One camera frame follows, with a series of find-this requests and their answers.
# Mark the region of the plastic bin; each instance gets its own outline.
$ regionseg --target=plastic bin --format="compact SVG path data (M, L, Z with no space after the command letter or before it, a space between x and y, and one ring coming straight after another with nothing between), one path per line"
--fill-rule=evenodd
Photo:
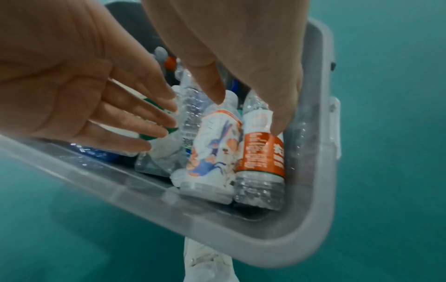
M124 210L266 268L305 259L324 240L335 206L339 101L329 96L332 34L310 19L300 107L310 109L312 142L297 144L298 116L285 132L286 203L280 212L237 209L180 197L159 178L83 157L57 144L0 136L0 153L61 178Z

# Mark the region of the green floor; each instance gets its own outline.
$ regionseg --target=green floor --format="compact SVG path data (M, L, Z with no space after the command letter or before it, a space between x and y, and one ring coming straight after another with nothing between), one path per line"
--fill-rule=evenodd
M314 0L334 33L343 156L331 232L241 282L446 281L446 4ZM183 238L0 159L0 281L182 281Z

